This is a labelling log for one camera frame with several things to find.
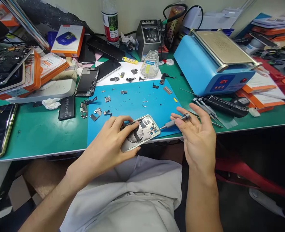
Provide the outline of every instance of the blue screen separator machine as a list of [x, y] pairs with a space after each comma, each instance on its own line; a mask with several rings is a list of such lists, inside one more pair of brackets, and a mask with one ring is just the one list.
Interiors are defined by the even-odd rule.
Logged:
[[221, 30], [185, 35], [174, 57], [195, 94], [233, 93], [255, 74], [256, 62]]

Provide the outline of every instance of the repair mat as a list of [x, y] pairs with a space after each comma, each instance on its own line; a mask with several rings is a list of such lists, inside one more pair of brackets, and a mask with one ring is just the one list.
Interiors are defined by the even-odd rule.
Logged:
[[[98, 86], [95, 89], [93, 97], [98, 99], [88, 105], [88, 144], [89, 145], [96, 135], [99, 133], [104, 123], [109, 119], [110, 115], [104, 115], [104, 111], [110, 110], [112, 116], [129, 115], [133, 120], [141, 118], [144, 115], [151, 115], [159, 127], [164, 126], [170, 121], [171, 113], [180, 114], [176, 108], [181, 106], [175, 93], [168, 95], [164, 90], [167, 86], [172, 91], [168, 81], [164, 85], [159, 84], [160, 80], [155, 80], [154, 84], [159, 88], [153, 88], [153, 81], [141, 81], [129, 84], [116, 84], [107, 86]], [[121, 94], [121, 91], [127, 91], [127, 94]], [[105, 102], [105, 98], [110, 97], [109, 102]], [[94, 113], [97, 108], [101, 108], [102, 115], [96, 121], [90, 118], [90, 115], [98, 116]], [[156, 139], [180, 133], [180, 130], [175, 126], [164, 129], [155, 137]]]

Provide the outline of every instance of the glass jar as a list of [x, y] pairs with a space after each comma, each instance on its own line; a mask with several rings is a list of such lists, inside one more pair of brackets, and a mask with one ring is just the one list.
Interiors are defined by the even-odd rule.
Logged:
[[143, 62], [141, 69], [142, 75], [147, 78], [154, 78], [158, 74], [158, 51], [150, 50]]

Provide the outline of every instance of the green workbench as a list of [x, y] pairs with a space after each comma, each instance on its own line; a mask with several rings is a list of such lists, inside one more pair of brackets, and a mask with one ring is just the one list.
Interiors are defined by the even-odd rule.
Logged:
[[[162, 73], [167, 73], [176, 79], [167, 78], [172, 91], [176, 94], [180, 104], [189, 110], [188, 104], [193, 95], [179, 88], [191, 91], [185, 77], [180, 76], [181, 70], [176, 64], [163, 65]], [[9, 160], [35, 159], [50, 155], [71, 154], [83, 151], [87, 147], [88, 119], [80, 117], [80, 102], [85, 98], [76, 98], [76, 117], [64, 121], [58, 120], [57, 110], [47, 110], [44, 106], [33, 107], [32, 103], [21, 104], [15, 118], [10, 141], [6, 154], [0, 162]], [[235, 118], [237, 126], [230, 129], [214, 127], [216, 133], [227, 133], [257, 128], [275, 127], [285, 125], [285, 105], [277, 106], [273, 110], [264, 112], [260, 117], [254, 118], [248, 114], [244, 118]], [[159, 141], [175, 140], [181, 133], [166, 136]]]

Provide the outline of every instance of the hand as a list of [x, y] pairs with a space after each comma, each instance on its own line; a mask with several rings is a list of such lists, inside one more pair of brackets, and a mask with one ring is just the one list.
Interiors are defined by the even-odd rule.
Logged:
[[132, 122], [133, 119], [130, 116], [110, 117], [84, 153], [67, 169], [66, 175], [79, 190], [95, 177], [134, 157], [140, 150], [137, 147], [124, 153], [121, 151], [126, 137], [139, 126], [139, 122], [135, 122], [120, 131], [124, 121]]
[[189, 168], [207, 176], [214, 176], [216, 134], [210, 116], [193, 103], [189, 106], [199, 115], [201, 123], [196, 116], [181, 107], [177, 107], [177, 110], [182, 116], [185, 113], [190, 114], [190, 120], [183, 121], [179, 119], [182, 116], [175, 113], [171, 114], [170, 119], [175, 119], [176, 126], [182, 132]]

